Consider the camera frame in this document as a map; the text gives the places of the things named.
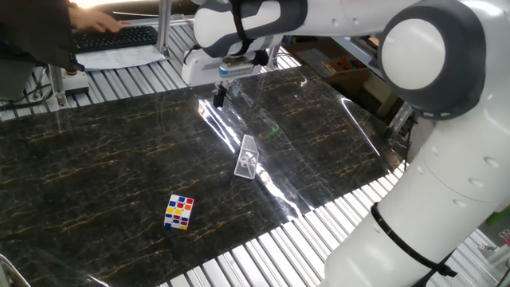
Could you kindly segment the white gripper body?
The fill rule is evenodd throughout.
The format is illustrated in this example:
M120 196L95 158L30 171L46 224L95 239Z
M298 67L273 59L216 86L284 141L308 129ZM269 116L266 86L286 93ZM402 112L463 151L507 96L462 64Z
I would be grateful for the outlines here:
M250 77L262 70L255 65L255 52L240 57L212 58L202 49L190 50L183 59L182 79L190 87Z

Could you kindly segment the person's bare hand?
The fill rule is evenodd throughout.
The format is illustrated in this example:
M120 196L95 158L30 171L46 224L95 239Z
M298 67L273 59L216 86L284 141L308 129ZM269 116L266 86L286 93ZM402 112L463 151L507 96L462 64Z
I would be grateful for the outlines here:
M78 30L95 30L99 32L118 32L119 23L111 16L99 11L69 7L71 26Z

